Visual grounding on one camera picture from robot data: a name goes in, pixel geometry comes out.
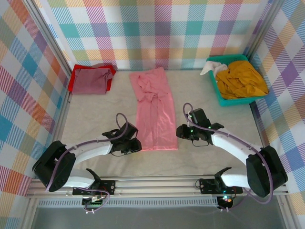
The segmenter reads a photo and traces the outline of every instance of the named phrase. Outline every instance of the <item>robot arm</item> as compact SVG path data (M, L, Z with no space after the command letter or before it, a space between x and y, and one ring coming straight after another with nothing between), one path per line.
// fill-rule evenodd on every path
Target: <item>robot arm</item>
M135 126L125 123L120 129L103 133L96 141L90 141L70 150L61 159L49 191L54 192L62 187L100 189L105 184L101 184L102 181L91 169L79 170L75 169L75 165L92 157L107 155L115 151L121 151L124 155L140 151L142 149L140 141L136 137L132 138L137 132L138 129ZM60 141L55 141L34 164L32 170L45 187L50 183L59 158L73 146L67 147Z
M224 126L219 123L211 124L201 108L191 111L188 118L197 127L181 125L177 128L177 137L191 141L200 138L226 150L245 165L242 168L227 167L215 174L214 183L220 193L227 187L251 188L259 197L265 197L270 193L270 182L265 165L251 148L264 157L271 172L274 189L287 182L288 177L284 167L276 150L271 146L262 148L243 140L237 141L239 138L232 134L224 135L224 133L228 133Z

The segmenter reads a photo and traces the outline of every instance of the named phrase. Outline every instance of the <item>folded cloth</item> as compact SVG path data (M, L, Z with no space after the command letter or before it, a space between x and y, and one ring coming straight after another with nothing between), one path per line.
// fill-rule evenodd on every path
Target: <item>folded cloth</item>
M68 85L68 91L72 92L73 91L73 85L74 85L74 81L75 81L75 71L77 69L96 69L96 68L110 68L111 73L114 75L116 73L115 69L113 68L112 65L106 65L106 66L96 66L96 67L89 67L89 66L85 66L85 65L79 65L76 64L73 68L72 74L71 74L71 78L69 81L69 85ZM107 82L107 91L110 91L111 88L111 82L112 79L109 79Z
M228 67L224 63L214 62L214 61L207 61L200 73L200 75L204 75L209 71L213 71L214 77L216 77L217 73L223 70L227 70Z
M176 112L163 68L131 73L138 100L136 126L142 150L178 149Z
M106 94L107 82L113 78L110 68L77 69L73 94Z
M262 76L248 61L235 61L217 74L219 91L224 99L239 99L268 94Z

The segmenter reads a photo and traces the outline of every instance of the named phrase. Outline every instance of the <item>teal plastic basket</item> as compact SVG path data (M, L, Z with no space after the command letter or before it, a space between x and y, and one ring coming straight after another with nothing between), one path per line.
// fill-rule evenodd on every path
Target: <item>teal plastic basket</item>
M244 55L240 55L240 54L225 55L225 56L213 56L213 57L209 57L206 60L207 61L220 62L220 63L224 63L226 65L229 65L230 63L232 63L234 61L248 61L247 57L245 57ZM264 96L261 96L261 97L251 97L251 98L243 98L243 99L226 100L226 99L222 98L222 96L221 96L221 93L218 89L217 82L216 82L214 74L213 74L213 71L209 71L209 76L211 78L213 87L216 91L217 99L219 101L220 106L233 106L233 105L239 105L239 104L250 104L257 99L261 99L261 98L264 97Z

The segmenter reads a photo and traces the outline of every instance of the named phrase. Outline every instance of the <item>plaid wall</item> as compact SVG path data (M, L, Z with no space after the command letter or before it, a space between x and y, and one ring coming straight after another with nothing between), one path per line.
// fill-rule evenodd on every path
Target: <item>plaid wall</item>
M257 102L260 128L280 155L294 208L305 228L304 0L284 3L252 64L269 86L269 95Z
M210 55L242 53L253 20L260 17L256 13L267 3L47 0L42 7L36 2L72 66L103 62L126 70L202 68Z
M270 10L270 7L271 7L271 5L272 5L273 2L274 2L274 0L268 0L266 6L265 6L265 8L264 8L263 13L261 14L261 16L260 16L260 18L259 18L259 20L258 20L258 22L257 22L257 24L256 24L256 26L255 26L255 29L253 30L253 32L252 32L252 34L251 34L251 37L250 37L250 39L249 39L249 41L248 41L248 44L247 44L246 48L244 49L244 55L247 54L249 48L250 48L251 45L253 44L253 42L254 42L254 40L255 40L255 36L256 36L256 34L260 31L261 26L263 25L263 21L265 20L265 18L266 18L266 16L267 16L267 14L268 14L268 12L269 12L269 10Z
M0 0L0 229L20 223L67 81L22 1Z

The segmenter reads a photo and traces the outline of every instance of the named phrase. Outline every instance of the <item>maroon cloth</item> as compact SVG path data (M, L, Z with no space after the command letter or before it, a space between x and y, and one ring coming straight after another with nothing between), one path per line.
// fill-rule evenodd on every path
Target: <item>maroon cloth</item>
M106 94L107 82L113 78L110 68L77 69L73 94Z

